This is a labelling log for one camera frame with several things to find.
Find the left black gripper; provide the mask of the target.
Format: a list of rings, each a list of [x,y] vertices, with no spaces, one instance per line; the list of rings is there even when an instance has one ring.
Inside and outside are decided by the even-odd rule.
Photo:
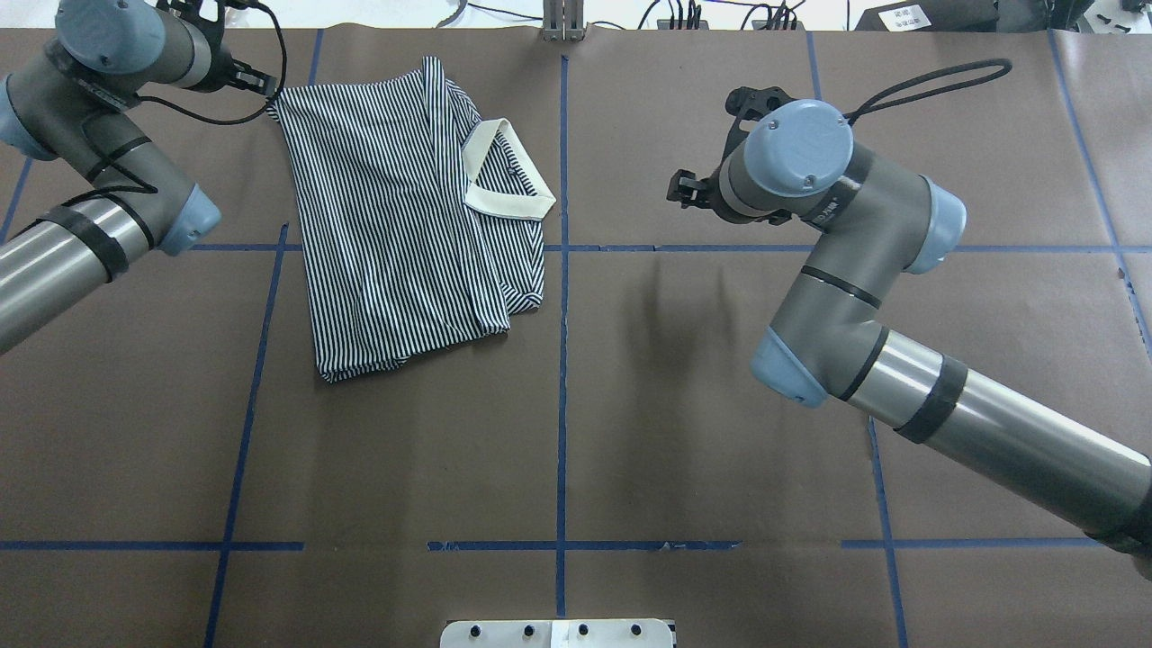
[[[167,3],[167,12],[184,24],[194,50],[189,68],[173,86],[183,86],[195,92],[214,92],[223,86],[237,86],[264,98],[275,97],[279,90],[276,78],[234,58],[223,42],[225,13],[228,8],[236,12],[262,12],[273,20],[273,27],[279,28],[275,13],[260,1],[218,1],[215,17],[207,18],[200,14],[202,5],[202,1]]]

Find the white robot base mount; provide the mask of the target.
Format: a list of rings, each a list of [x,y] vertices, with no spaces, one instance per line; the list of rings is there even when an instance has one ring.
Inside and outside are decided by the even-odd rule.
[[[676,647],[675,623],[651,616],[584,619],[457,620],[440,647]]]

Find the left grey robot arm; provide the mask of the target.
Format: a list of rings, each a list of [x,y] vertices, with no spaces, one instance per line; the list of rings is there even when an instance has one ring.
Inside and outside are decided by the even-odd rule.
[[[149,251],[177,256],[220,223],[220,209],[141,128],[129,111],[162,98],[147,85],[255,92],[285,90],[275,75],[225,44],[228,9],[259,1],[62,1],[41,52],[3,77],[3,143],[40,161],[62,160],[90,184],[3,243],[1,345],[12,351]]]

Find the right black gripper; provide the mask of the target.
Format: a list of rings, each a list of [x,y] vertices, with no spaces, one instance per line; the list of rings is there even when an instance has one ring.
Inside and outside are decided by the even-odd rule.
[[[736,86],[723,99],[725,113],[733,116],[723,141],[723,160],[708,178],[699,179],[688,169],[679,169],[670,176],[666,199],[679,204],[679,208],[696,208],[712,211],[717,217],[729,224],[761,224],[773,226],[791,221],[794,213],[786,209],[767,210],[753,208],[741,202],[735,195],[732,180],[727,179],[723,164],[749,137],[751,131],[742,128],[742,123],[761,122],[767,114],[782,105],[793,103],[796,98],[787,95],[781,86]]]

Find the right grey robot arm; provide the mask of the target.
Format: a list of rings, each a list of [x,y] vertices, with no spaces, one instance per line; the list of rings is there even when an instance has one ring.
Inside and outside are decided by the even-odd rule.
[[[809,409],[863,410],[984,482],[1043,508],[1149,579],[1149,453],[968,364],[892,300],[934,276],[967,233],[943,184],[863,140],[851,115],[781,86],[736,86],[712,171],[667,198],[735,225],[797,221],[814,241],[751,352],[751,372]]]

